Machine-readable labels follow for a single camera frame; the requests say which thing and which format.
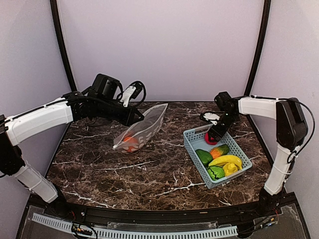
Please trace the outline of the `light blue perforated basket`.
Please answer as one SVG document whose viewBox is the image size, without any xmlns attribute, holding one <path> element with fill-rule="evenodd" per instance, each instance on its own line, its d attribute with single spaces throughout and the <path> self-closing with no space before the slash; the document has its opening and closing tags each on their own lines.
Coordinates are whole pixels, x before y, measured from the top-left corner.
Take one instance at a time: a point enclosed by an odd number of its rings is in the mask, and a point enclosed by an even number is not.
<svg viewBox="0 0 319 239">
<path fill-rule="evenodd" d="M 252 167 L 252 162 L 226 133 L 216 145 L 206 137 L 211 124 L 183 132 L 184 146 L 208 189 L 225 184 L 241 176 Z"/>
</svg>

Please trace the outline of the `small front circuit board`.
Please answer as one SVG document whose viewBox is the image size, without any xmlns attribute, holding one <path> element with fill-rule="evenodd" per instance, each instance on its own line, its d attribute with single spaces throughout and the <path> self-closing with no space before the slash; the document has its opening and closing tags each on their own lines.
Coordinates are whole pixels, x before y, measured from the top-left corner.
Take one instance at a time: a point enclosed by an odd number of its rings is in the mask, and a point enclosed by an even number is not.
<svg viewBox="0 0 319 239">
<path fill-rule="evenodd" d="M 92 232 L 90 230 L 83 229 L 80 225 L 76 224 L 73 224 L 71 226 L 71 231 L 75 236 L 89 237 L 92 235 Z"/>
</svg>

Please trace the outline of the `black right corner post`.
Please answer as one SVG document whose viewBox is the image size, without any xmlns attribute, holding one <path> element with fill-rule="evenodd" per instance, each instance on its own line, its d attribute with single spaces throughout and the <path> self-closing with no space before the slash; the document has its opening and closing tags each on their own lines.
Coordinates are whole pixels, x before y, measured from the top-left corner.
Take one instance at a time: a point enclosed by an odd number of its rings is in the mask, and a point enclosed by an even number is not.
<svg viewBox="0 0 319 239">
<path fill-rule="evenodd" d="M 261 24 L 260 24 L 257 43 L 256 43 L 256 49 L 255 49 L 254 58 L 251 65 L 250 74 L 249 74 L 245 91 L 244 91 L 245 96 L 249 96 L 251 94 L 254 81 L 256 78 L 257 70 L 259 67 L 259 63 L 260 63 L 260 59 L 261 59 L 261 55 L 263 51 L 264 41 L 266 37 L 268 21 L 270 16 L 270 8 L 271 8 L 271 0 L 264 0 Z"/>
</svg>

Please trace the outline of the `yellow toy banana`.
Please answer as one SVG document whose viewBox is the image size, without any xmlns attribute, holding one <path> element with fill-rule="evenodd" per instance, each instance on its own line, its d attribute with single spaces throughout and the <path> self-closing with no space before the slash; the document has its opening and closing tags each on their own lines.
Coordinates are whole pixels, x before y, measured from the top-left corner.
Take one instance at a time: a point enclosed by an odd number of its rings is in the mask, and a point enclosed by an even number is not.
<svg viewBox="0 0 319 239">
<path fill-rule="evenodd" d="M 234 163 L 239 170 L 242 169 L 242 160 L 235 155 L 223 155 L 215 158 L 208 166 L 224 166 L 226 163 Z"/>
</svg>

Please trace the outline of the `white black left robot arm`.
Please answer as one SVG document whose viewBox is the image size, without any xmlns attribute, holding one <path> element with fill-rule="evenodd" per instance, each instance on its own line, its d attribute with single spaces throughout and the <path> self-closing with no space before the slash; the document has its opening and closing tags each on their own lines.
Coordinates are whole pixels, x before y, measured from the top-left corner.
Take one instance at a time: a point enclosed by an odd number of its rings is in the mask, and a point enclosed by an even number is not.
<svg viewBox="0 0 319 239">
<path fill-rule="evenodd" d="M 88 118 L 104 118 L 131 126 L 144 119 L 138 106 L 130 105 L 146 88 L 140 81 L 123 89 L 121 82 L 107 75 L 98 74 L 91 86 L 84 91 L 64 94 L 54 101 L 19 115 L 0 117 L 0 171 L 2 176 L 12 176 L 36 193 L 59 217 L 70 213 L 70 205 L 63 201 L 53 183 L 44 178 L 22 157 L 19 144 L 59 125 Z"/>
</svg>

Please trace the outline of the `orange toy orange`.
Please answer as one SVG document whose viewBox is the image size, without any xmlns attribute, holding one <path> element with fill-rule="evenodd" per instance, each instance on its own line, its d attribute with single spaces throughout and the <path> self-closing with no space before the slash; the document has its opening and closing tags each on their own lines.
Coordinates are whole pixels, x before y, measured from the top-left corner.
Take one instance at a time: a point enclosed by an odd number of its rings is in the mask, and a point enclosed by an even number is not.
<svg viewBox="0 0 319 239">
<path fill-rule="evenodd" d="M 127 153 L 134 152 L 139 149 L 139 142 L 135 137 L 125 136 L 124 139 L 124 151 Z"/>
</svg>

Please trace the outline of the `green toy avocado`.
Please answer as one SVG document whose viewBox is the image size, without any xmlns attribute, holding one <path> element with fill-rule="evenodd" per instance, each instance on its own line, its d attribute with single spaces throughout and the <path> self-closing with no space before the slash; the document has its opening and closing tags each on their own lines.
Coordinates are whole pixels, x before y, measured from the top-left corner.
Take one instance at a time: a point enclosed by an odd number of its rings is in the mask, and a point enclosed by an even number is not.
<svg viewBox="0 0 319 239">
<path fill-rule="evenodd" d="M 207 167 L 209 163 L 213 160 L 212 155 L 206 150 L 197 149 L 195 153 L 205 167 Z"/>
</svg>

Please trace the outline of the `black left corner post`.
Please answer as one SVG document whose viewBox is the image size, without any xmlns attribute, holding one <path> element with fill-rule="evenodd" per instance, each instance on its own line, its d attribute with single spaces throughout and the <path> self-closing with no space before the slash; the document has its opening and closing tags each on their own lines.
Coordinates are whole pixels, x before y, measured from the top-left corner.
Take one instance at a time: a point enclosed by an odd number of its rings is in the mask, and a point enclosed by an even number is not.
<svg viewBox="0 0 319 239">
<path fill-rule="evenodd" d="M 67 77 L 67 81 L 70 87 L 71 91 L 77 91 L 77 86 L 74 80 L 74 76 L 72 73 L 65 41 L 64 41 L 64 36 L 63 36 L 63 31 L 62 31 L 62 25 L 61 25 L 61 20 L 60 20 L 60 15 L 59 15 L 59 9 L 58 9 L 58 1 L 57 0 L 50 0 L 50 8 L 51 8 L 51 15 L 52 15 L 52 20 L 53 20 L 53 25 L 54 25 L 54 30 L 55 30 L 55 35 L 58 43 L 58 48 L 61 56 L 61 60 L 63 63 L 64 71 Z"/>
</svg>

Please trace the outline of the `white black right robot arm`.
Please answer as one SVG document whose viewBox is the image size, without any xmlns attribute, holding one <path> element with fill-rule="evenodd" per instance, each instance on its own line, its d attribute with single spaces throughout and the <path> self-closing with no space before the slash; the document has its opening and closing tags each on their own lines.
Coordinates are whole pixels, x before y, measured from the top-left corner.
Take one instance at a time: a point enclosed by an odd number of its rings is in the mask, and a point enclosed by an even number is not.
<svg viewBox="0 0 319 239">
<path fill-rule="evenodd" d="M 254 115 L 276 121 L 277 154 L 262 193 L 268 196 L 277 195 L 291 174 L 298 154 L 313 136 L 308 132 L 303 112 L 307 106 L 296 98 L 233 98 L 227 92 L 220 92 L 214 101 L 222 115 L 213 119 L 213 125 L 208 131 L 208 138 L 212 142 L 220 141 L 240 115 Z"/>
</svg>

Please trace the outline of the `black corner post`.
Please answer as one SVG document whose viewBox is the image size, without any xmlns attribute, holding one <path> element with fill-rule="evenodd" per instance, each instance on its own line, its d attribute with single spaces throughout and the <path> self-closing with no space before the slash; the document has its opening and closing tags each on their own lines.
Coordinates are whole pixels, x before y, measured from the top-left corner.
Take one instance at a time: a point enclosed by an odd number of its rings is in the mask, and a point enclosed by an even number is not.
<svg viewBox="0 0 319 239">
<path fill-rule="evenodd" d="M 249 74 L 245 91 L 244 91 L 245 96 L 249 96 L 251 94 L 254 81 L 256 78 L 257 70 L 259 67 L 259 63 L 260 63 L 260 59 L 261 59 L 261 55 L 263 51 L 264 41 L 266 37 L 268 21 L 270 16 L 270 8 L 271 8 L 271 0 L 264 0 L 261 24 L 260 24 L 257 43 L 256 43 L 256 49 L 255 49 L 254 58 L 251 65 L 250 74 Z"/>
<path fill-rule="evenodd" d="M 58 48 L 61 56 L 61 60 L 63 63 L 64 71 L 67 77 L 67 81 L 70 87 L 71 91 L 77 91 L 77 86 L 74 80 L 74 76 L 72 73 L 65 41 L 64 41 L 64 36 L 63 36 L 63 31 L 62 31 L 62 25 L 61 25 L 61 20 L 60 20 L 60 15 L 59 15 L 59 9 L 58 9 L 58 1 L 57 0 L 50 0 L 50 8 L 51 8 L 51 15 L 52 15 L 52 20 L 53 20 L 53 25 L 54 25 L 54 30 L 55 30 L 55 35 L 58 43 Z"/>
</svg>

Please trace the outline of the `clear dotted zip top bag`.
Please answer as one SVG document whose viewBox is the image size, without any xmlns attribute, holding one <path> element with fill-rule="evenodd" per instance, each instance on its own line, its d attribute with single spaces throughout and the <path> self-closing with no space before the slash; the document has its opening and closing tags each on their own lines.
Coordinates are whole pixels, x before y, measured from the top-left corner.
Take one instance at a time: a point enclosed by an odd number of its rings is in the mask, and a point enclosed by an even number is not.
<svg viewBox="0 0 319 239">
<path fill-rule="evenodd" d="M 141 149 L 160 130 L 167 107 L 168 103 L 164 103 L 146 110 L 143 113 L 145 117 L 143 121 L 133 124 L 114 139 L 113 149 L 119 153 L 127 153 L 123 149 L 125 136 L 135 137 L 139 142 L 139 149 Z"/>
</svg>

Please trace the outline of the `yellow toy pepper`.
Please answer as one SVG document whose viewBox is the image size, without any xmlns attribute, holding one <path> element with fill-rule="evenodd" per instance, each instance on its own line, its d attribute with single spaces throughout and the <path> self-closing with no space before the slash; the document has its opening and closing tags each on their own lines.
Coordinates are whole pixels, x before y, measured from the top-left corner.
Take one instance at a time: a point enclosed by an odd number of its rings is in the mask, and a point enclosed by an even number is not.
<svg viewBox="0 0 319 239">
<path fill-rule="evenodd" d="M 238 171 L 238 167 L 234 163 L 226 163 L 223 167 L 224 175 L 225 176 L 230 176 L 233 173 Z"/>
</svg>

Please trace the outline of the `orange green toy mango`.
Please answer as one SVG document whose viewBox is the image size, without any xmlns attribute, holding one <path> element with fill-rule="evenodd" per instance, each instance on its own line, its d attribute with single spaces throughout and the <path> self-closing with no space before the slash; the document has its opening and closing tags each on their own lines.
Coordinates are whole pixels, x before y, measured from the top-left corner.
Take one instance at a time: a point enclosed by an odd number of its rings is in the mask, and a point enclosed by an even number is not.
<svg viewBox="0 0 319 239">
<path fill-rule="evenodd" d="M 210 154 L 212 155 L 213 159 L 216 159 L 220 156 L 228 154 L 229 150 L 229 146 L 227 144 L 223 144 L 211 149 Z"/>
</svg>

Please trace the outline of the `green toy cabbage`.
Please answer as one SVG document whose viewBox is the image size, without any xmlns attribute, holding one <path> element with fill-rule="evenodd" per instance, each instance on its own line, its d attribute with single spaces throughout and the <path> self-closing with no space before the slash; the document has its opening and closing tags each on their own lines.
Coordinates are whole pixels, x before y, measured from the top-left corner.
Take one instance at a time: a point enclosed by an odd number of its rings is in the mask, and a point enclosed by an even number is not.
<svg viewBox="0 0 319 239">
<path fill-rule="evenodd" d="M 213 181 L 219 180 L 225 177 L 225 172 L 222 167 L 210 166 L 207 168 L 207 173 Z"/>
</svg>

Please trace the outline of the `red toy apple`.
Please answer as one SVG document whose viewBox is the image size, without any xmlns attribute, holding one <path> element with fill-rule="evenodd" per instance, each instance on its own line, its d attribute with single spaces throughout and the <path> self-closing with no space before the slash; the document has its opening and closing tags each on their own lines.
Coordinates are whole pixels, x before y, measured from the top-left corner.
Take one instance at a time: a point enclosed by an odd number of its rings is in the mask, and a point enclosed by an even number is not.
<svg viewBox="0 0 319 239">
<path fill-rule="evenodd" d="M 208 133 L 205 134 L 204 140 L 209 145 L 216 145 L 218 143 L 218 141 L 211 137 Z"/>
</svg>

